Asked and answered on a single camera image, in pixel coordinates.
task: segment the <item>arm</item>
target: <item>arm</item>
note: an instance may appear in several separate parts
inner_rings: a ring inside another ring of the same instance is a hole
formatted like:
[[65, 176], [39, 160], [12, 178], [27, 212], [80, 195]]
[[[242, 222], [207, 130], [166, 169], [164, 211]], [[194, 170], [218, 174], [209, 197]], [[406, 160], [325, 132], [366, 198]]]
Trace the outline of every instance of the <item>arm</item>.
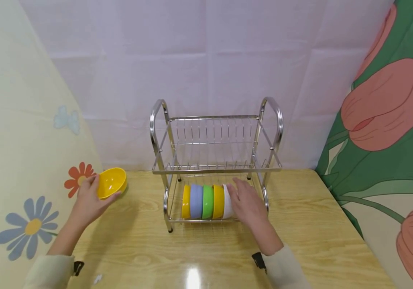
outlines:
[[267, 219], [267, 210], [256, 190], [243, 180], [234, 179], [237, 189], [227, 185], [237, 218], [253, 234], [262, 253], [269, 280], [276, 289], [311, 288], [303, 270]]
[[73, 250], [84, 230], [99, 218], [121, 194], [106, 200], [97, 197], [99, 175], [81, 184], [69, 219], [60, 230], [46, 256], [36, 259], [25, 279], [24, 289], [65, 289], [73, 274]]

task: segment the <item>wooden table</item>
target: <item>wooden table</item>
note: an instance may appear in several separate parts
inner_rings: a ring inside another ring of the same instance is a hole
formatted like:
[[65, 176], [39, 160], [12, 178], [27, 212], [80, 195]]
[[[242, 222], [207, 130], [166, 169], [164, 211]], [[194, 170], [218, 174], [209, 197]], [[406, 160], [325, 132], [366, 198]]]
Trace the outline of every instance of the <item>wooden table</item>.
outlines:
[[[168, 234], [160, 176], [130, 172], [128, 185], [76, 246], [85, 266], [69, 288], [271, 288], [240, 223], [174, 224]], [[313, 288], [394, 288], [314, 171], [274, 173], [268, 193], [269, 218]]]

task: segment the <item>stainless steel dish rack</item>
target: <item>stainless steel dish rack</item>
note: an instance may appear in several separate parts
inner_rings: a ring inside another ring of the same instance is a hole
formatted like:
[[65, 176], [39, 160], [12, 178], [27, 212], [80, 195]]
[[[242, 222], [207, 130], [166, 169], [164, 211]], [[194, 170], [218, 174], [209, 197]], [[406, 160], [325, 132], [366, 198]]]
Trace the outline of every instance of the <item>stainless steel dish rack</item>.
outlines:
[[[271, 129], [276, 130], [273, 140], [263, 124], [267, 105], [277, 116], [271, 125]], [[164, 119], [161, 123], [166, 125], [163, 129], [155, 128], [155, 123], [160, 122], [156, 121], [160, 109]], [[161, 140], [157, 138], [157, 131], [163, 133]], [[233, 177], [247, 178], [262, 192], [269, 212], [267, 183], [272, 171], [282, 169], [277, 152], [283, 134], [283, 115], [273, 98], [263, 99], [258, 115], [180, 118], [171, 118], [166, 102], [157, 100], [150, 116], [150, 132], [155, 153], [152, 172], [163, 181], [163, 214], [168, 232], [173, 231], [172, 223], [176, 222], [237, 221], [182, 219], [182, 183], [221, 185], [230, 183]], [[172, 183], [174, 176], [178, 181]]]

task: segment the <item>yellow bowl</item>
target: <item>yellow bowl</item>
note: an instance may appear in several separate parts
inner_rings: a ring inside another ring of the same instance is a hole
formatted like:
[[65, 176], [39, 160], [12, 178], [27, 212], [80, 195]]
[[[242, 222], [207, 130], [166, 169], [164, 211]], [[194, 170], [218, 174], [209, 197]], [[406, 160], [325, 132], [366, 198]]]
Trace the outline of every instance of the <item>yellow bowl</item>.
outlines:
[[190, 186], [184, 185], [184, 194], [182, 194], [181, 218], [190, 219]]
[[122, 168], [114, 167], [100, 173], [97, 196], [104, 200], [118, 191], [123, 192], [127, 186], [126, 171]]
[[213, 190], [213, 219], [222, 219], [222, 216], [224, 216], [224, 188], [221, 185], [213, 185]]

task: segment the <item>green plate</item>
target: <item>green plate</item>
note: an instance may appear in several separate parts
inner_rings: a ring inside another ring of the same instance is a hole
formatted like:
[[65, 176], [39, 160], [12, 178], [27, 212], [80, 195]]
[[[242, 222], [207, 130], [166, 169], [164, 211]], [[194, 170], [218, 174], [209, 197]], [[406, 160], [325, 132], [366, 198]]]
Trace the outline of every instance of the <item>green plate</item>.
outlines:
[[214, 209], [214, 190], [212, 186], [203, 186], [203, 215], [202, 219], [211, 219]]

